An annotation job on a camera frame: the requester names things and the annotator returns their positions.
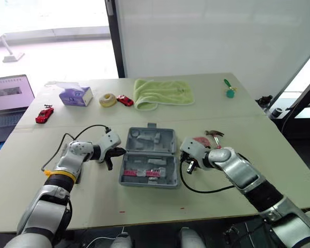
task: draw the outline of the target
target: gray tool case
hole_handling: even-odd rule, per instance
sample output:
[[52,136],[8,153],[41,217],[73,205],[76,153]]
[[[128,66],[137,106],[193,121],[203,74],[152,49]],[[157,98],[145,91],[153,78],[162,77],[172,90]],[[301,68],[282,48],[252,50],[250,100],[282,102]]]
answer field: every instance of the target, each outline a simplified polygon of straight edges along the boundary
[[119,183],[126,186],[176,188],[178,186],[176,136],[173,129],[130,128]]

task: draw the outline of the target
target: toy car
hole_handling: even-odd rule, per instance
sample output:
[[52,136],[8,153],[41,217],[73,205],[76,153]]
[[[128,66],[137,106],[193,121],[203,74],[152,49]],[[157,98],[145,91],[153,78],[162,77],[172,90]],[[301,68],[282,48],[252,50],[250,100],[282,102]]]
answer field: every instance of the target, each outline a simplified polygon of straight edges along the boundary
[[36,123],[46,123],[53,112],[54,108],[52,105],[45,105],[45,108],[40,111],[38,117],[36,117]]
[[117,101],[123,103],[125,106],[128,106],[128,107],[133,105],[133,101],[124,95],[118,96]]

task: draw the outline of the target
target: white table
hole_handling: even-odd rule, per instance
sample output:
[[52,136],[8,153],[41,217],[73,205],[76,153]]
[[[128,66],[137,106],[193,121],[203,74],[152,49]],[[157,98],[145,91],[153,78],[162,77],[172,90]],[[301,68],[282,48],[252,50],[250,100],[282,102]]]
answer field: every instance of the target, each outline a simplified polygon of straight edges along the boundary
[[[238,92],[233,99],[225,96],[223,78]],[[310,170],[249,97],[238,80],[229,73],[158,77],[158,80],[188,81],[196,101],[191,106],[160,105],[155,111],[139,112],[116,104],[101,108],[98,98],[112,92],[131,97],[133,79],[82,82],[92,88],[94,99],[87,108],[64,106],[59,89],[44,88],[16,126],[0,151],[0,232],[15,231],[25,208],[43,185],[41,165],[53,154],[65,132],[77,134],[84,127],[105,124],[115,130],[125,146],[130,127],[173,128],[180,146],[186,136],[202,136],[204,130],[225,133],[223,146],[244,154],[283,194],[300,208],[310,208]],[[34,122],[44,104],[53,104],[55,112],[44,125]],[[102,128],[86,131],[80,140],[96,142]],[[54,166],[59,157],[49,165]],[[69,228],[158,223],[256,214],[257,211],[236,189],[215,194],[196,194],[183,185],[175,190],[124,187],[118,184],[120,158],[114,168],[105,164],[85,163],[81,183],[71,192],[73,217]],[[199,190],[214,190],[230,185],[219,171],[196,170],[185,174],[186,181]]]

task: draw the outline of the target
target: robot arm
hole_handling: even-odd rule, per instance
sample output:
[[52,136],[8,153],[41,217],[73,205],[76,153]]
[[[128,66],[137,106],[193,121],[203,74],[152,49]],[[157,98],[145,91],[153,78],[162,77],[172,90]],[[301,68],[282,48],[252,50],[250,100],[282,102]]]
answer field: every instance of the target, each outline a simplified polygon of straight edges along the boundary
[[95,145],[72,141],[54,169],[45,171],[48,179],[24,212],[18,224],[18,236],[5,247],[50,248],[59,242],[72,217],[70,192],[80,176],[82,164],[89,160],[105,161],[108,169],[112,170],[110,157],[126,152],[116,147],[120,143],[114,131],[106,133]]
[[193,167],[218,169],[271,224],[274,233],[286,247],[310,242],[310,219],[286,196],[282,195],[249,161],[232,148],[210,150],[191,138],[182,143],[182,160]]

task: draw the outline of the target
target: laptop screen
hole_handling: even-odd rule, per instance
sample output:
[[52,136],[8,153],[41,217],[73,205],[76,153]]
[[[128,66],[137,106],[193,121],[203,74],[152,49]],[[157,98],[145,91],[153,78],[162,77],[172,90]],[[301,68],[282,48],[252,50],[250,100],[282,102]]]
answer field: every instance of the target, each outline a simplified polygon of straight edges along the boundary
[[0,77],[0,110],[29,107],[34,98],[26,75]]

